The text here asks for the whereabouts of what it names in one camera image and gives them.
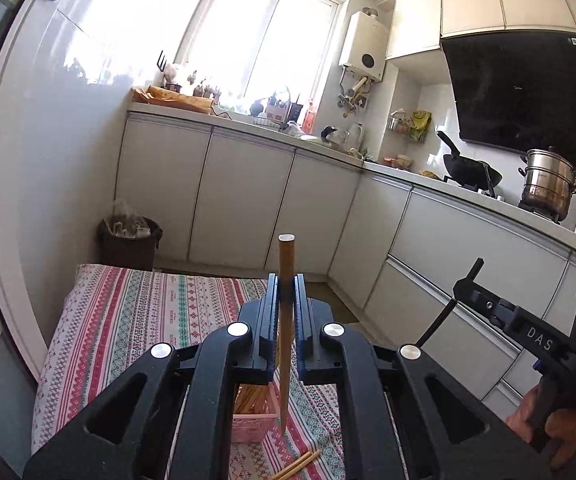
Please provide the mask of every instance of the pink basket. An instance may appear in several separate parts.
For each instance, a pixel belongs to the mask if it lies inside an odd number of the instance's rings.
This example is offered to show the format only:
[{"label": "pink basket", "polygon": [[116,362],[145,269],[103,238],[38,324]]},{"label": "pink basket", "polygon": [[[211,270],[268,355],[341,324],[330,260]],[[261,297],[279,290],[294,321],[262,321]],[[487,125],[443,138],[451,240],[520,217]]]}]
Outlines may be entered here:
[{"label": "pink basket", "polygon": [[270,387],[265,400],[263,413],[252,415],[234,415],[232,417],[232,440],[233,444],[252,444],[263,440],[268,430],[277,423],[279,418],[279,401]]}]

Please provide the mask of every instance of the round silver bolt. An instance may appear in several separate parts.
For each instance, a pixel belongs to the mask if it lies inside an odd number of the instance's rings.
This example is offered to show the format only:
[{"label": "round silver bolt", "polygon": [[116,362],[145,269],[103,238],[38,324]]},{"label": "round silver bolt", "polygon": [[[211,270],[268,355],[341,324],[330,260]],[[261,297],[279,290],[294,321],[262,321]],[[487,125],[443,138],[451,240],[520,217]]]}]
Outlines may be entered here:
[{"label": "round silver bolt", "polygon": [[324,326],[324,333],[330,337],[338,337],[343,335],[343,332],[345,332],[343,325],[338,323],[328,323]]},{"label": "round silver bolt", "polygon": [[414,361],[421,357],[421,350],[418,349],[415,345],[405,345],[401,347],[401,355],[406,359],[410,359],[410,361]]},{"label": "round silver bolt", "polygon": [[150,354],[157,359],[168,357],[172,352],[172,346],[168,343],[158,343],[150,349]]},{"label": "round silver bolt", "polygon": [[228,333],[233,337],[239,337],[247,333],[247,324],[241,321],[236,321],[235,323],[230,323],[228,325]]}]

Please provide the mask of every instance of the hand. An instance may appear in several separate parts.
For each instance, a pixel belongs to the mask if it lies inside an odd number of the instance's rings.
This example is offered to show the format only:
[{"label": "hand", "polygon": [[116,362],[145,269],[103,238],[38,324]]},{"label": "hand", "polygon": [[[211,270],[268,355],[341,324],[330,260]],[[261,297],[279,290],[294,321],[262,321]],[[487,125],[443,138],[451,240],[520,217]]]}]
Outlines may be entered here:
[{"label": "hand", "polygon": [[[534,410],[538,385],[532,388],[519,406],[519,409],[505,419],[506,425],[527,444],[532,441],[533,428],[527,423]],[[576,453],[576,410],[557,410],[548,417],[545,427],[550,438],[560,438],[563,443],[552,459],[553,468],[565,464]]]}]

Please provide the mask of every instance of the window pane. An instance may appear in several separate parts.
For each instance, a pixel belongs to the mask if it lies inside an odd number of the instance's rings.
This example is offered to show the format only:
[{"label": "window pane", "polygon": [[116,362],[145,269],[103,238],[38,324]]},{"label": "window pane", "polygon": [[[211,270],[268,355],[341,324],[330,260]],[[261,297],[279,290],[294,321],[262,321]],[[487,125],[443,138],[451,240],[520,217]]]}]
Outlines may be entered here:
[{"label": "window pane", "polygon": [[242,92],[270,1],[214,0],[191,47],[192,70],[226,92]]},{"label": "window pane", "polygon": [[325,0],[279,0],[263,38],[245,97],[262,99],[290,89],[293,101],[310,97],[334,18]]}]

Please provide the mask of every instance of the window frame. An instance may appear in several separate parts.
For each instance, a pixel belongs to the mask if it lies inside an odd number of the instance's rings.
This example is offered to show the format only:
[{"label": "window frame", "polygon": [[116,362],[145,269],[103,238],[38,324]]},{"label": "window frame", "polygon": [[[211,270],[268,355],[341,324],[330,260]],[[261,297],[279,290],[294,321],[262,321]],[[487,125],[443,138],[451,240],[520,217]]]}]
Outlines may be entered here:
[{"label": "window frame", "polygon": [[[179,45],[179,49],[177,50],[177,55],[175,56],[176,63],[187,63],[188,62],[188,55],[192,50],[194,41],[196,40],[197,33],[199,32],[199,28],[203,24],[210,7],[212,6],[215,0],[201,0],[199,5],[194,11],[193,17],[188,24],[188,27],[185,30],[183,38],[181,39],[181,43]],[[333,18],[330,24],[330,29],[328,31],[327,40],[325,41],[325,46],[323,50],[323,54],[321,56],[321,60],[319,60],[319,66],[317,68],[317,73],[315,74],[314,84],[310,89],[309,95],[307,96],[307,100],[317,100],[316,97],[321,97],[323,92],[323,86],[325,85],[325,75],[327,74],[328,70],[326,70],[326,65],[331,65],[330,62],[330,54],[331,54],[331,47],[333,43],[333,39],[335,37],[335,33],[338,30],[338,25],[340,20],[342,20],[343,15],[345,13],[345,6],[344,4],[347,0],[324,0],[325,2],[329,3],[333,8]],[[255,43],[254,49],[252,49],[249,59],[245,62],[245,70],[243,73],[242,81],[241,81],[241,89],[242,95],[245,95],[247,91],[248,85],[250,84],[250,79],[252,77],[253,70],[255,68],[255,62],[257,62],[257,58],[261,51],[261,46],[263,45],[263,40],[265,38],[266,32],[270,25],[270,22],[273,18],[274,11],[277,7],[279,0],[270,0],[268,4],[266,13],[263,17],[263,21],[261,22],[260,32],[257,36],[257,41]]]}]

